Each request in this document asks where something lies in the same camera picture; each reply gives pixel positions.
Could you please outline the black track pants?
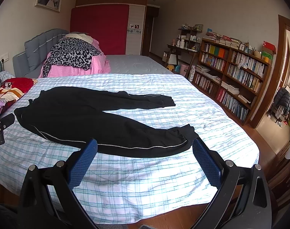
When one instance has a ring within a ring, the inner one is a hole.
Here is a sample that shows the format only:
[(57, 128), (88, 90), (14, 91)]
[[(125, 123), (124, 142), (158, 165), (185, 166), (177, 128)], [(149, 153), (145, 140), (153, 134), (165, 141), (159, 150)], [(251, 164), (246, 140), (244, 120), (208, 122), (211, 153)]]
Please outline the black track pants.
[(198, 137), (194, 127), (155, 129), (115, 111), (174, 105), (173, 99), (164, 95), (63, 86), (41, 91), (36, 99), (14, 113), (23, 128), (58, 144), (84, 148), (89, 140), (95, 139), (102, 154), (158, 158), (188, 150)]

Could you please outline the colourful clothes pile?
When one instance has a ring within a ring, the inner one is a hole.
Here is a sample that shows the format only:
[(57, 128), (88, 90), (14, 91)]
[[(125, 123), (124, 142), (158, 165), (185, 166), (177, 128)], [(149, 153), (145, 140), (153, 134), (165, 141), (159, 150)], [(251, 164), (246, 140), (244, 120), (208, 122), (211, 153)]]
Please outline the colourful clothes pile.
[(26, 77), (13, 77), (5, 80), (0, 87), (0, 116), (23, 97), (36, 83), (37, 79)]

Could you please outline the grey upholstered headboard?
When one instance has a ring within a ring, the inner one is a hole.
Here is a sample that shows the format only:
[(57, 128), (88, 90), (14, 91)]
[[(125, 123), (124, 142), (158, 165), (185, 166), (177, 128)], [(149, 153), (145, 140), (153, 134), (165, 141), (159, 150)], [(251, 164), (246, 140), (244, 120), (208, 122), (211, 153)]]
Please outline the grey upholstered headboard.
[(26, 41), (25, 50), (13, 57), (15, 77), (38, 78), (51, 48), (66, 34), (67, 30), (55, 28)]

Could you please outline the pink dotted bedding pile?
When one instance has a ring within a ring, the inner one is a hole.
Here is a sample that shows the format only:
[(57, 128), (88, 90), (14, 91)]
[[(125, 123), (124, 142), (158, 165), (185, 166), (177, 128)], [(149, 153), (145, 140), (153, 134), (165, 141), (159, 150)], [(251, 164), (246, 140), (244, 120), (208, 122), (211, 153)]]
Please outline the pink dotted bedding pile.
[(50, 50), (39, 77), (67, 77), (110, 73), (99, 42), (84, 34), (68, 34)]

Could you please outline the dark hanging jackets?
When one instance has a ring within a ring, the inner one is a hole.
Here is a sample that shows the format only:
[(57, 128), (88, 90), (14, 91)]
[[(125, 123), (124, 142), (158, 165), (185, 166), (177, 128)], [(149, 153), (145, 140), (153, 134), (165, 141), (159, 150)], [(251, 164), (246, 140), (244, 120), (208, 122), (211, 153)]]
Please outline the dark hanging jackets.
[(285, 118), (290, 119), (290, 91), (288, 86), (277, 91), (271, 110), (277, 122), (281, 122)]

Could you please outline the grey bare mattress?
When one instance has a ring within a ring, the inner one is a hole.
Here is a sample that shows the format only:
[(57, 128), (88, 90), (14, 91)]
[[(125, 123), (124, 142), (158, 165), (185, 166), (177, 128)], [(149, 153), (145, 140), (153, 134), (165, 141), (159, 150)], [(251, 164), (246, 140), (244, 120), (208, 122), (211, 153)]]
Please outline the grey bare mattress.
[(107, 55), (113, 74), (172, 74), (158, 62), (142, 55)]

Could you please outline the leopard print cloth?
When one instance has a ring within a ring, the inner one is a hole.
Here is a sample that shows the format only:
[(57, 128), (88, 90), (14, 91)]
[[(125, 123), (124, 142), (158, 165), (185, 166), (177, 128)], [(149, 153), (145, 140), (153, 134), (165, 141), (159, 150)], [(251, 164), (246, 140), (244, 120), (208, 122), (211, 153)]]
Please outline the leopard print cloth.
[(92, 44), (77, 38), (64, 37), (50, 50), (42, 68), (42, 77), (47, 77), (53, 65), (81, 68), (88, 71), (93, 65), (93, 57), (102, 53)]

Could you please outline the pink waste bin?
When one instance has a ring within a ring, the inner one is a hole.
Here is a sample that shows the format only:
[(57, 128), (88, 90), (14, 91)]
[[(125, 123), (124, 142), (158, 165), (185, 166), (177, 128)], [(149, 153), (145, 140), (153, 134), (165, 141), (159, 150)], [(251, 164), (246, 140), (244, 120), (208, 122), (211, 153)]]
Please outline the pink waste bin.
[(180, 75), (185, 77), (187, 74), (188, 68), (189, 68), (189, 65), (181, 64), (180, 65)]

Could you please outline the cream folded cloth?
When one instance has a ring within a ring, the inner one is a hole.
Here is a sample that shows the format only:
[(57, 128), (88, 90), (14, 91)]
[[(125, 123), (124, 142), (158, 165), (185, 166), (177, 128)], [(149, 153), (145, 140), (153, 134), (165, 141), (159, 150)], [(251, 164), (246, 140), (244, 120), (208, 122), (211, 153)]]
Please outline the cream folded cloth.
[(65, 37), (67, 37), (67, 38), (77, 38), (77, 39), (86, 41), (89, 44), (92, 44), (93, 43), (93, 40), (94, 40), (89, 35), (86, 35), (86, 34), (78, 34), (78, 33), (69, 33), (69, 34), (66, 34)]

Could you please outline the dark wooden desk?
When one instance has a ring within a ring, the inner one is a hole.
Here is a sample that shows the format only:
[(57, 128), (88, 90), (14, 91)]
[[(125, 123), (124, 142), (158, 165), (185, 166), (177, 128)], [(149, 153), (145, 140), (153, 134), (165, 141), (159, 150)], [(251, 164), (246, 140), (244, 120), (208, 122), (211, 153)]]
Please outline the dark wooden desk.
[[(192, 69), (192, 65), (194, 64), (195, 60), (199, 57), (199, 51), (194, 51), (188, 48), (180, 48), (176, 46), (172, 46), (171, 44), (167, 45), (168, 47), (168, 54), (166, 61), (164, 62), (164, 67), (166, 68), (169, 65), (169, 59), (172, 54), (176, 56), (176, 66), (179, 65), (180, 63), (183, 63), (187, 65), (187, 70), (186, 73), (184, 74), (184, 77), (186, 79), (189, 78), (190, 71)], [(187, 56), (189, 55), (191, 57), (190, 61), (187, 62), (185, 60), (181, 59), (181, 56)]]

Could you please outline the desktop wooden shelf organizer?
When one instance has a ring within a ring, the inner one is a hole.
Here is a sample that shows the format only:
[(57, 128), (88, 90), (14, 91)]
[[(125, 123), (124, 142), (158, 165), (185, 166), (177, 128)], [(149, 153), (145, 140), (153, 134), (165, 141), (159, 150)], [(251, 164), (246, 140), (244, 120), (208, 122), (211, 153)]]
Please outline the desktop wooden shelf organizer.
[(181, 49), (199, 51), (201, 37), (199, 36), (202, 33), (203, 25), (195, 24), (190, 26), (188, 24), (183, 24), (179, 28), (179, 35), (176, 38), (176, 46)]

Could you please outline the red box on bookshelf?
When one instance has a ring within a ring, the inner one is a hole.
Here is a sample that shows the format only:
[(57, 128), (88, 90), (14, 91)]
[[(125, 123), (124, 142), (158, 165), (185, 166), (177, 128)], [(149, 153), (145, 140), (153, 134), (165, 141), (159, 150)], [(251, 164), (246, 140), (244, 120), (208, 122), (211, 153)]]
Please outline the red box on bookshelf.
[(269, 52), (270, 54), (276, 54), (276, 46), (270, 42), (263, 41), (264, 51)]

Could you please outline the white wardrobe door panel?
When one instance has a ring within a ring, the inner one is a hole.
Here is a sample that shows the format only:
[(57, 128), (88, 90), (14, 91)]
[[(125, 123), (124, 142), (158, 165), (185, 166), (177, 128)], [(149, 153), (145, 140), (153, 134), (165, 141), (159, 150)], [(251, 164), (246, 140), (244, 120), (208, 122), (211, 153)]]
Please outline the white wardrobe door panel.
[(141, 54), (145, 10), (145, 6), (129, 5), (125, 51), (126, 55)]

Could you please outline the wall power socket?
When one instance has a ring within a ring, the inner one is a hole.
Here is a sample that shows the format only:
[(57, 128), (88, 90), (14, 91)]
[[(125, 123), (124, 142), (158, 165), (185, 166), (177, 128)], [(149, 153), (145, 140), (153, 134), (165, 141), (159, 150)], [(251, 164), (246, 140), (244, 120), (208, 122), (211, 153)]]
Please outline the wall power socket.
[(5, 53), (5, 54), (0, 56), (0, 62), (1, 63), (4, 63), (4, 62), (6, 62), (8, 60), (9, 60), (9, 54), (8, 53)]

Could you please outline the wooden door frame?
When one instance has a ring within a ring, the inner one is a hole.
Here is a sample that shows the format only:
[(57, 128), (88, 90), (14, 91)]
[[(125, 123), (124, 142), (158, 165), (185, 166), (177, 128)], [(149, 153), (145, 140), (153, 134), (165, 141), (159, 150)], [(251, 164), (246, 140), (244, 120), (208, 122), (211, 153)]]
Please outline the wooden door frame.
[(282, 82), (284, 72), (288, 69), (287, 52), (290, 49), (288, 46), (288, 35), (290, 32), (290, 19), (278, 15), (279, 19), (279, 39), (276, 48), (276, 56), (273, 60), (272, 66), (268, 71), (268, 78), (264, 81), (263, 91), (260, 98), (258, 98), (255, 106), (255, 112), (252, 113), (249, 124), (255, 129), (261, 122), (264, 114), (270, 108), (273, 97)]

